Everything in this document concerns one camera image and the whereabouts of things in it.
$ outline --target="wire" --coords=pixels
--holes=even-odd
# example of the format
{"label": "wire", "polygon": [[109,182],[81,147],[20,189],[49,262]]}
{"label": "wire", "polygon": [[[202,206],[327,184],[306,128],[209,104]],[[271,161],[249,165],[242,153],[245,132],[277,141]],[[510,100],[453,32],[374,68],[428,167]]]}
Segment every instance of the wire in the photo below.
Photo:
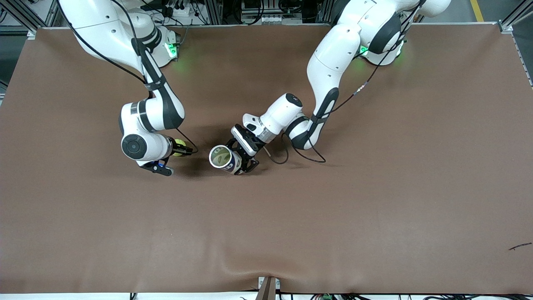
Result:
{"label": "wire", "polygon": [[243,21],[241,20],[241,18],[237,17],[237,10],[236,10],[236,7],[237,7],[237,3],[239,2],[239,0],[235,0],[233,1],[233,6],[231,8],[231,11],[233,13],[233,17],[235,18],[235,20],[237,21],[237,23],[239,24],[242,24]]}
{"label": "wire", "polygon": [[257,8],[257,17],[255,18],[255,20],[252,23],[250,23],[248,25],[253,25],[253,24],[257,23],[263,17],[263,13],[265,11],[265,4],[263,3],[263,0],[258,0],[258,1],[259,1],[259,7]]}
{"label": "wire", "polygon": [[204,24],[204,25],[209,25],[209,23],[207,22],[207,20],[204,18],[204,15],[202,14],[201,12],[201,9],[200,9],[200,6],[198,5],[198,2],[196,0],[193,0],[194,3],[196,4],[196,11],[195,10],[195,7],[194,5],[192,4],[192,1],[191,1],[191,6],[192,6],[192,10],[195,11],[195,13],[198,13],[198,18],[200,19],[200,21]]}
{"label": "wire", "polygon": [[287,147],[287,144],[285,144],[285,141],[283,140],[283,135],[281,135],[281,142],[283,143],[283,146],[285,146],[285,153],[287,154],[287,156],[285,157],[285,160],[282,161],[282,162],[278,162],[278,161],[274,160],[274,158],[272,158],[272,155],[270,155],[270,152],[268,151],[268,149],[266,147],[263,147],[263,149],[265,150],[265,152],[268,155],[268,158],[270,158],[270,160],[273,163],[275,163],[275,164],[284,164],[284,163],[286,163],[289,160],[289,149]]}
{"label": "wire", "polygon": [[283,11],[284,13],[297,13],[297,12],[302,11],[303,1],[300,1],[300,6],[298,6],[298,7],[297,7],[296,9],[294,9],[293,11],[290,10],[288,3],[287,3],[287,8],[283,8],[283,7],[281,6],[281,4],[282,4],[283,2],[287,2],[287,1],[288,1],[288,0],[279,0],[279,1],[278,1],[278,8],[279,8],[281,11]]}
{"label": "wire", "polygon": [[[163,14],[162,11],[158,11],[158,10],[155,9],[153,6],[151,6],[150,4],[148,4],[145,0],[141,0],[141,1],[142,1],[142,3],[146,4],[149,8],[151,8],[151,9],[153,9],[153,10],[155,10],[155,11],[161,13],[161,14],[165,17],[165,15]],[[173,20],[174,22],[180,24],[181,26],[184,26],[182,22],[179,22],[178,20],[176,20],[176,19],[174,19],[174,18],[172,18],[172,17],[167,17],[167,18]]]}
{"label": "wire", "polygon": [[472,295],[466,295],[466,294],[465,295],[463,295],[463,294],[441,295],[440,297],[439,296],[425,297],[424,300],[431,300],[431,299],[435,299],[435,300],[471,300],[471,299],[474,299],[474,298],[477,298],[477,297],[480,297],[480,296],[482,296],[482,295],[478,295],[478,294],[472,294]]}
{"label": "wire", "polygon": [[2,19],[0,20],[0,23],[2,23],[2,22],[5,20],[6,17],[7,17],[7,11],[5,11],[4,9],[2,9],[2,10],[0,11],[0,18],[2,18]]}
{"label": "wire", "polygon": [[367,51],[368,51],[368,48],[367,48],[366,50],[364,50],[363,52],[361,52],[361,53],[357,54],[356,56],[354,56],[354,57],[352,58],[352,60],[356,59],[357,57],[359,57],[359,56],[361,56],[361,55],[363,55],[363,54],[365,54],[365,53],[367,53]]}
{"label": "wire", "polygon": [[63,8],[61,7],[61,5],[59,4],[58,2],[58,7],[59,7],[59,10],[61,11],[61,13],[63,14],[64,18],[65,18],[65,21],[67,22],[67,25],[68,27],[72,30],[72,32],[74,33],[74,35],[82,42],[84,43],[89,49],[91,49],[94,53],[96,53],[96,55],[98,55],[99,57],[101,57],[103,60],[111,63],[112,65],[114,65],[115,67],[123,70],[124,72],[132,75],[133,77],[137,78],[140,82],[142,82],[143,84],[146,84],[146,81],[144,79],[142,79],[141,77],[139,77],[137,74],[131,72],[130,70],[124,68],[123,66],[117,64],[116,62],[110,60],[109,58],[107,58],[106,56],[104,56],[102,53],[98,52],[95,48],[93,48],[93,46],[89,45],[88,42],[86,42],[80,35],[79,33],[74,29],[74,27],[72,26],[72,23],[69,22],[69,20],[67,19],[67,16],[65,15],[65,12],[63,11]]}
{"label": "wire", "polygon": [[[305,132],[307,134],[307,140],[309,140],[309,144],[311,145],[311,148],[313,148],[314,152],[322,159],[321,161],[318,161],[318,160],[314,160],[314,159],[311,159],[305,155],[303,155],[302,153],[300,153],[300,151],[298,151],[298,149],[296,149],[296,147],[294,147],[292,141],[290,142],[290,145],[293,147],[294,151],[296,153],[298,153],[299,156],[305,158],[306,160],[310,160],[312,162],[318,162],[318,163],[325,163],[326,162],[326,159],[322,156],[322,154],[320,154],[320,152],[318,152],[318,150],[314,147],[313,143],[311,142],[311,138],[309,137],[309,132],[306,131]],[[283,133],[281,135],[281,138],[283,139],[283,136],[287,136],[285,133]]]}
{"label": "wire", "polygon": [[180,46],[183,45],[183,43],[185,43],[185,38],[187,37],[187,32],[189,32],[189,28],[192,26],[192,20],[191,20],[191,25],[187,26],[187,28],[185,29],[185,34],[183,35],[183,39],[180,41]]}
{"label": "wire", "polygon": [[323,116],[325,115],[329,115],[331,113],[334,113],[336,112],[339,108],[341,108],[343,105],[345,105],[348,101],[350,101],[350,99],[353,98],[353,96],[357,95],[358,92],[360,92],[367,84],[368,82],[372,79],[372,77],[374,77],[374,74],[376,74],[376,71],[377,69],[380,67],[381,63],[385,60],[385,58],[387,57],[387,55],[389,55],[390,52],[387,52],[387,54],[385,54],[385,56],[379,61],[379,63],[377,64],[377,66],[374,68],[374,71],[372,72],[372,74],[369,76],[368,79],[366,79],[365,83],[360,86],[353,94],[351,94],[348,99],[346,99],[344,102],[342,102],[341,104],[339,104],[337,107],[335,107],[334,109],[332,109],[329,113],[323,113],[321,115],[318,115],[317,118],[322,118]]}
{"label": "wire", "polygon": [[194,153],[198,153],[199,149],[198,149],[198,146],[195,145],[195,143],[192,142],[191,139],[189,139],[185,134],[183,134],[183,132],[181,132],[181,130],[179,130],[178,128],[176,128],[176,130],[189,142],[191,143],[191,145],[196,149],[194,150],[193,152],[191,152],[191,154],[194,154]]}
{"label": "wire", "polygon": [[133,38],[135,39],[135,48],[137,48],[137,53],[141,53],[141,50],[139,49],[139,44],[138,44],[138,40],[137,40],[137,33],[135,32],[135,27],[133,27],[133,22],[132,22],[132,19],[130,18],[130,15],[128,14],[128,11],[120,4],[117,2],[117,0],[111,0],[113,3],[115,3],[116,5],[118,5],[118,7],[120,7],[120,9],[126,14],[126,17],[128,18],[128,23],[130,23],[130,27],[132,28],[132,32],[133,32]]}

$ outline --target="yellow ball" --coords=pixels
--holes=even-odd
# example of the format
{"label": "yellow ball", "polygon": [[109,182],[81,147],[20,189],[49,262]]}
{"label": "yellow ball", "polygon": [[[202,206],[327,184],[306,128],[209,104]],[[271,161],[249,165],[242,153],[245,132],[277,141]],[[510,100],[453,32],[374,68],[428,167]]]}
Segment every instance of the yellow ball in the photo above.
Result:
{"label": "yellow ball", "polygon": [[[174,141],[175,141],[176,144],[178,144],[178,145],[186,146],[185,142],[184,142],[183,140],[181,140],[181,139],[174,139]],[[172,154],[172,155],[174,155],[174,156],[182,156],[181,153],[174,153],[174,154]]]}

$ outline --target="brown fabric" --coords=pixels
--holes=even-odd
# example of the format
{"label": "brown fabric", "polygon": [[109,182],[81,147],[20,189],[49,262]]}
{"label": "brown fabric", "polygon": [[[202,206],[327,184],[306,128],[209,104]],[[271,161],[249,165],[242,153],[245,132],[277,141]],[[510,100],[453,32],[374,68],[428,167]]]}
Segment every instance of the brown fabric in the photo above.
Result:
{"label": "brown fabric", "polygon": [[[189,30],[163,72],[201,152],[167,178],[120,150],[118,113],[142,84],[40,30],[0,107],[0,291],[246,290],[272,275],[299,293],[533,293],[533,246],[508,250],[533,241],[533,92],[497,26],[413,27],[326,124],[324,165],[292,150],[282,166],[261,152],[247,176],[209,165],[244,113],[285,92],[313,109],[305,70],[327,31]],[[340,99],[372,69],[354,61]]]}

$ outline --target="paper cup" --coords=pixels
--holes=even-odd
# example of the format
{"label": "paper cup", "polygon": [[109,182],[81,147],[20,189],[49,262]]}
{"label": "paper cup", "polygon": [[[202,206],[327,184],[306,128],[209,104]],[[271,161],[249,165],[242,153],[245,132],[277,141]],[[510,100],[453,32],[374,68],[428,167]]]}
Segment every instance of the paper cup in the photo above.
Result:
{"label": "paper cup", "polygon": [[230,148],[218,145],[209,152],[209,162],[217,169],[235,174],[240,169],[242,159],[239,154],[233,152]]}

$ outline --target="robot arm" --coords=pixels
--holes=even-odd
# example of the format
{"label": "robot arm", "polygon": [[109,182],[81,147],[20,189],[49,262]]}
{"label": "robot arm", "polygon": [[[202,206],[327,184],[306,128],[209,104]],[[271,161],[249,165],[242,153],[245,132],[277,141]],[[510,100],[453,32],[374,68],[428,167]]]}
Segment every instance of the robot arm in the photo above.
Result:
{"label": "robot arm", "polygon": [[124,105],[119,115],[122,151],[140,167],[170,176],[172,169],[166,166],[168,157],[173,153],[190,155],[192,149],[156,133],[177,129],[185,118],[185,111],[150,50],[125,29],[110,0],[60,0],[60,5],[86,52],[99,57],[85,43],[108,59],[131,66],[144,76],[151,97]]}
{"label": "robot arm", "polygon": [[313,115],[305,116],[301,102],[298,100],[297,105],[291,105],[288,97],[294,96],[285,94],[261,117],[245,114],[245,127],[236,124],[231,129],[233,138],[225,146],[212,149],[211,164],[236,175],[253,170],[259,163],[254,158],[257,151],[280,132],[270,130],[265,138],[264,133],[269,129],[266,124],[271,123],[272,116],[276,116],[295,148],[313,147],[338,99],[341,77],[360,47],[368,49],[365,58],[372,64],[390,64],[399,55],[415,13],[434,16],[444,11],[449,3],[450,0],[337,0],[332,9],[333,27],[314,51],[307,67],[316,101]]}

